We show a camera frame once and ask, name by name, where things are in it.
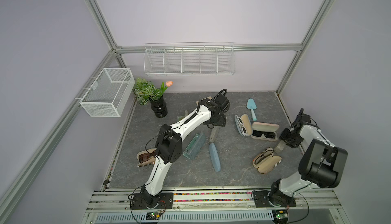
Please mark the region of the blue brown glasses case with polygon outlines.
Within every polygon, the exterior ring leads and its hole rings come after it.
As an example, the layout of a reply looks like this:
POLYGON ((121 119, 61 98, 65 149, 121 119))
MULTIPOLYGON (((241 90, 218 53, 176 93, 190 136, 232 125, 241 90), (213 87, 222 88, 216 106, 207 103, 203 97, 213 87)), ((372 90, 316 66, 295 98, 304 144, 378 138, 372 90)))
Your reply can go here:
POLYGON ((209 153, 210 153, 211 162, 212 162, 212 165, 213 165, 215 172, 217 172, 217 173, 220 172, 221 171, 221 163, 220 163, 219 154, 218 154, 218 151, 217 151, 215 144, 212 142, 209 144, 209 153))

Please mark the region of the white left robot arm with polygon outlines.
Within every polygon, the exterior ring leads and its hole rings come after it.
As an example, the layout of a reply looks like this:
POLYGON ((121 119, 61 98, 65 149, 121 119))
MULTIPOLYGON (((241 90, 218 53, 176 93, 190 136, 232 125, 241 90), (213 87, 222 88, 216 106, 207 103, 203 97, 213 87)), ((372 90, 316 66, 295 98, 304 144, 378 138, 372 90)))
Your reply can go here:
POLYGON ((183 153, 182 143, 186 137, 200 125, 209 129, 225 127, 226 112, 230 101, 226 97, 227 89, 222 89, 213 98, 198 101, 197 108, 181 121, 172 125, 164 124, 156 140, 155 164, 149 179, 140 187, 140 193, 134 193, 130 199, 134 209, 155 209, 162 204, 161 198, 168 199, 170 194, 162 194, 163 184, 171 165, 183 153))

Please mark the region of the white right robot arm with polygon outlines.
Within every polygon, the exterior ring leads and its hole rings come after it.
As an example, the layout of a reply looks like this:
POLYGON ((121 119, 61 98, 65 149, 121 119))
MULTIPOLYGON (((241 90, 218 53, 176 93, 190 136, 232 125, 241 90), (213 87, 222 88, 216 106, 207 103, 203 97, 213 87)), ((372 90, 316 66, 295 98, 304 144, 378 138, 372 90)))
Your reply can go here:
POLYGON ((348 152, 331 143, 315 120, 304 113, 304 109, 299 111, 291 127, 283 130, 279 140, 273 149, 275 153, 280 153, 286 146, 298 148, 302 143, 306 149, 298 171, 272 184, 268 194, 272 206, 295 206, 294 197, 305 190, 335 188, 339 185, 348 152))

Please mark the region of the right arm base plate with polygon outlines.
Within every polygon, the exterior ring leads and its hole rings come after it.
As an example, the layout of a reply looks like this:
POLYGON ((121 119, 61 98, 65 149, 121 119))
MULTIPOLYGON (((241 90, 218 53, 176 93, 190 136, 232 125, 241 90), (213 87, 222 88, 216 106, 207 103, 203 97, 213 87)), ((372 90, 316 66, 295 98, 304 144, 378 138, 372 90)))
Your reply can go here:
POLYGON ((294 198, 286 196, 283 193, 275 192, 271 194, 269 191, 254 190, 252 198, 257 208, 275 207, 288 208, 296 207, 294 198))

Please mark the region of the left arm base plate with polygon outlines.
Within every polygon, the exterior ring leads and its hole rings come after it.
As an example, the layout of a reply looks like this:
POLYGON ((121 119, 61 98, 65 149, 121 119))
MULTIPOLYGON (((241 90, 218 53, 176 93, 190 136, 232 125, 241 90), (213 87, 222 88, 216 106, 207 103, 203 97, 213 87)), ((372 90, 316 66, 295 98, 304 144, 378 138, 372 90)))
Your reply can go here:
POLYGON ((154 197, 152 204, 149 204, 143 198, 141 193, 135 193, 130 200, 132 210, 147 210, 147 209, 172 209, 174 203, 174 195, 172 192, 163 192, 154 197))

